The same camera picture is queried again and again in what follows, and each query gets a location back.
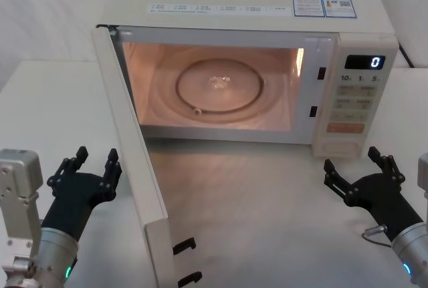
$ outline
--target microwave label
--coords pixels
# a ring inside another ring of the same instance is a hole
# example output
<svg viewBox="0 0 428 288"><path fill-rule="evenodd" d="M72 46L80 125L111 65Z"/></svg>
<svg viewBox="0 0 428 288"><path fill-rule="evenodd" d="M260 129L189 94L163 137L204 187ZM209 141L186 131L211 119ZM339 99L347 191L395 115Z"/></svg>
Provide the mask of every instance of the microwave label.
<svg viewBox="0 0 428 288"><path fill-rule="evenodd" d="M352 0L293 0L296 17L356 19Z"/></svg>
<svg viewBox="0 0 428 288"><path fill-rule="evenodd" d="M294 16L325 17L322 0L293 0Z"/></svg>
<svg viewBox="0 0 428 288"><path fill-rule="evenodd" d="M289 6L149 4L149 14L291 16Z"/></svg>
<svg viewBox="0 0 428 288"><path fill-rule="evenodd" d="M326 17L356 19L352 0L322 0Z"/></svg>

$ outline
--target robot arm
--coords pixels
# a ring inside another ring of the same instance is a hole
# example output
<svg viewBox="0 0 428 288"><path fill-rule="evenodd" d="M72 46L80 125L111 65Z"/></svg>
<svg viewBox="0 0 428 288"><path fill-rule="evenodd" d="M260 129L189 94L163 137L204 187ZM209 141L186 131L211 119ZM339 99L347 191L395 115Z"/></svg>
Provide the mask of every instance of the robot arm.
<svg viewBox="0 0 428 288"><path fill-rule="evenodd" d="M116 196L122 173L112 149L103 177L79 173L88 152L80 147L76 157L64 159L49 178L55 200L40 225L35 200L42 185L35 152L0 151L0 196L5 219L9 262L5 287L62 288L76 264L78 241L92 209Z"/></svg>
<svg viewBox="0 0 428 288"><path fill-rule="evenodd" d="M333 163L326 160L324 183L343 198L347 206L366 209L391 241L391 247L411 276L411 282L428 288L428 231L427 225L401 195L400 173L392 156L381 156L370 147L368 157L382 172L364 176L353 184L348 183L336 171ZM428 188L428 154L419 160L418 185Z"/></svg>

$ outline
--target orange button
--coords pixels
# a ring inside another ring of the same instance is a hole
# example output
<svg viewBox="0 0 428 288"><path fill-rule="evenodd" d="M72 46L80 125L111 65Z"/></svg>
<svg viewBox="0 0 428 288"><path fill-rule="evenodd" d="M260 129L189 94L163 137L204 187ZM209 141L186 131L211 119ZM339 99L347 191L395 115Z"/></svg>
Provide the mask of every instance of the orange button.
<svg viewBox="0 0 428 288"><path fill-rule="evenodd" d="M329 133L362 133L364 124L361 123L329 123L327 132Z"/></svg>

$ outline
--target table surface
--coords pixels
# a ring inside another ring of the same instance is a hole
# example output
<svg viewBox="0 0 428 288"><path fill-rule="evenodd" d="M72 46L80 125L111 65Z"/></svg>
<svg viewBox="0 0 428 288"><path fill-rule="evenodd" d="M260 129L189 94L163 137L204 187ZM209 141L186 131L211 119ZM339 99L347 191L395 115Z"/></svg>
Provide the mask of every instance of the table surface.
<svg viewBox="0 0 428 288"><path fill-rule="evenodd" d="M423 218L416 179L428 152L428 113L419 111L426 86L428 70L393 70L364 150L395 156L403 195ZM0 117L0 147L37 151L45 179L82 144L90 153L82 170L101 173L118 145L95 63L23 62L0 93ZM374 220L322 184L323 159L309 146L164 140L148 149L173 242L198 243L176 256L178 278L201 270L198 286L209 288L414 287L394 252L359 237ZM366 156L334 163L351 182L378 171ZM46 185L40 194L43 216L52 197ZM154 287L125 177L115 201L94 210L80 246L68 287Z"/></svg>
<svg viewBox="0 0 428 288"><path fill-rule="evenodd" d="M103 175L110 149L118 147L94 62L23 62L0 93L0 118L0 148L36 151L44 181L81 145L89 152L81 171ZM43 218L54 198L46 184L39 194L37 206ZM5 245L6 238L1 218L0 243ZM67 287L154 287L125 173L117 197L92 212L79 245L79 260ZM5 280L0 271L0 285Z"/></svg>

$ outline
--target microwave oven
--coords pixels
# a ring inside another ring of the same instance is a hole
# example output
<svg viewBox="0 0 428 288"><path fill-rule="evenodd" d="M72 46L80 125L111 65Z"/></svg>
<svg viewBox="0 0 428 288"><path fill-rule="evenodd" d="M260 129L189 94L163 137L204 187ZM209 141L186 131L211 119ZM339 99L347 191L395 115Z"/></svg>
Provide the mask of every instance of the microwave oven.
<svg viewBox="0 0 428 288"><path fill-rule="evenodd" d="M399 48L381 0L109 0L92 36L159 287L174 266L145 138L357 157Z"/></svg>

